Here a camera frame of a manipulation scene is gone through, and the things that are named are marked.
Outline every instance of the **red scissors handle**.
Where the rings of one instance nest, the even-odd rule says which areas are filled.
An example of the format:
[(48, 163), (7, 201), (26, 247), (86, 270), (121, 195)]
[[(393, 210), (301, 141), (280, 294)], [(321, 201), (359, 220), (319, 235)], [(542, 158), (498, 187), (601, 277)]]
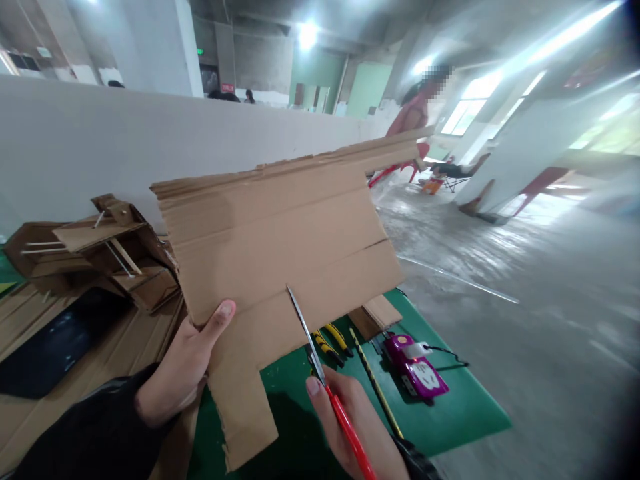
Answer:
[(347, 412), (345, 412), (345, 409), (342, 406), (342, 402), (340, 402), (340, 399), (331, 392), (328, 385), (325, 385), (325, 389), (327, 390), (327, 394), (331, 400), (331, 406), (333, 407), (335, 416), (338, 417), (338, 423), (340, 424), (342, 431), (347, 436), (347, 440), (349, 440), (349, 443), (351, 444), (351, 449), (353, 450), (356, 460), (358, 460), (358, 466), (360, 467), (360, 471), (364, 474), (365, 480), (376, 480), (375, 473), (373, 472), (373, 468), (367, 458), (367, 454), (365, 453), (364, 448), (362, 448), (362, 443), (360, 443), (360, 439), (347, 416)]

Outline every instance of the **green cutting mat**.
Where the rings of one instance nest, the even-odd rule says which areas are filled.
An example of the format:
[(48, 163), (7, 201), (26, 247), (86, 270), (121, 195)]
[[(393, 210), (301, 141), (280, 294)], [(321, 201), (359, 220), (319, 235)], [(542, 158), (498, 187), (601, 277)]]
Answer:
[(0, 249), (0, 298), (22, 282), (24, 282), (24, 278), (13, 268), (13, 265), (5, 256), (5, 251)]
[[(417, 341), (448, 348), (402, 292), (392, 290), (385, 296), (403, 316), (402, 322), (392, 328), (394, 332), (406, 333)], [(342, 317), (335, 324), (347, 339), (347, 344), (353, 346), (349, 334), (351, 321)], [(325, 337), (329, 342), (333, 340), (330, 335)], [(396, 380), (385, 370), (386, 362), (382, 361), (372, 344), (364, 343), (363, 350), (405, 438), (416, 444), (424, 454), (432, 457), (510, 428), (507, 414), (468, 369), (441, 370), (440, 374), (451, 390), (436, 398), (433, 407), (428, 407), (415, 402), (404, 390), (400, 390)], [(355, 357), (348, 360), (340, 371), (360, 380), (380, 418), (390, 430), (362, 362), (355, 350), (354, 353)], [(464, 358), (464, 352), (457, 353)], [(320, 357), (335, 368), (322, 353)], [(429, 356), (429, 361), (436, 368), (450, 367), (455, 363), (451, 355), (436, 351)], [(309, 369), (304, 348), (300, 348), (262, 370), (261, 376), (278, 426), (279, 438), (226, 478), (268, 479), (283, 477), (286, 473), (295, 473), (292, 476), (302, 478), (306, 476), (304, 472), (314, 478), (349, 478), (329, 450), (309, 402), (305, 389)], [(189, 480), (222, 478), (226, 472), (223, 444), (220, 418), (207, 389), (198, 414)]]

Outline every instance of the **scissors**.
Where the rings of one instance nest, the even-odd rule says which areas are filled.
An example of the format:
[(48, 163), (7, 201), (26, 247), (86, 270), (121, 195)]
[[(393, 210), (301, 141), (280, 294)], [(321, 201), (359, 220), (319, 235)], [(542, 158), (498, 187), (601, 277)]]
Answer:
[(302, 316), (302, 312), (300, 311), (300, 306), (298, 306), (298, 302), (295, 300), (293, 296), (293, 292), (291, 288), (287, 285), (287, 290), (289, 291), (289, 296), (291, 297), (291, 301), (293, 302), (293, 306), (295, 307), (295, 311), (298, 314), (298, 318), (300, 319), (300, 323), (302, 323), (302, 328), (304, 328), (305, 333), (307, 334), (307, 354), (309, 356), (309, 362), (322, 383), (322, 386), (325, 388), (329, 400), (331, 401), (331, 406), (333, 407), (333, 412), (335, 416), (338, 418), (338, 423), (342, 428), (342, 431), (347, 436), (347, 440), (351, 445), (351, 449), (353, 450), (353, 454), (355, 455), (356, 460), (358, 460), (358, 466), (360, 470), (365, 476), (365, 480), (376, 480), (375, 473), (373, 472), (373, 468), (371, 467), (371, 463), (369, 462), (369, 458), (365, 453), (364, 448), (362, 447), (362, 443), (360, 443), (360, 439), (351, 424), (351, 420), (347, 416), (347, 412), (345, 412), (344, 407), (342, 406), (342, 402), (340, 399), (333, 394), (329, 386), (327, 385), (327, 381), (325, 379), (325, 373), (322, 370), (322, 365), (320, 364), (320, 358), (318, 357), (318, 353), (313, 346), (313, 340), (311, 340), (311, 335), (309, 334), (309, 329), (307, 328), (307, 324), (305, 323), (305, 318)]

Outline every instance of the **concrete floor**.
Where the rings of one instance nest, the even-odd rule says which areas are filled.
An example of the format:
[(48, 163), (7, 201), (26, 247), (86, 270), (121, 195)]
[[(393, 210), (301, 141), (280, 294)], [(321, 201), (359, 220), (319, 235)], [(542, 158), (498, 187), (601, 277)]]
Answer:
[(636, 408), (640, 225), (540, 195), (495, 227), (460, 213), (448, 192), (388, 188), (377, 204), (399, 255), (520, 300), (401, 261), (401, 288), (513, 422), (436, 457), (443, 476), (591, 478)]

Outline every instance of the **pliers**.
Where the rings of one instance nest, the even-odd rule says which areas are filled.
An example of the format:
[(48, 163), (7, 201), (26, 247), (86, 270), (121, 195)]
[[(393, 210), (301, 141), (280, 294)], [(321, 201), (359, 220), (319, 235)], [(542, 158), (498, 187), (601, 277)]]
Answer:
[[(353, 357), (353, 352), (347, 346), (347, 343), (345, 342), (345, 338), (342, 336), (342, 333), (340, 333), (340, 330), (338, 330), (335, 327), (335, 325), (332, 323), (325, 325), (325, 328), (329, 331), (329, 333), (333, 336), (333, 338), (335, 338), (336, 342), (338, 342), (338, 345), (340, 346), (342, 352), (347, 357)], [(325, 338), (322, 336), (322, 333), (320, 332), (320, 330), (311, 332), (311, 336), (320, 347), (320, 350), (322, 350), (322, 352), (328, 355), (330, 359), (336, 362), (338, 367), (342, 368), (345, 366), (345, 361), (342, 360), (342, 358), (340, 357), (340, 355), (338, 355), (338, 352), (336, 352), (336, 350), (331, 348), (331, 346), (327, 343), (327, 340), (325, 340)]]

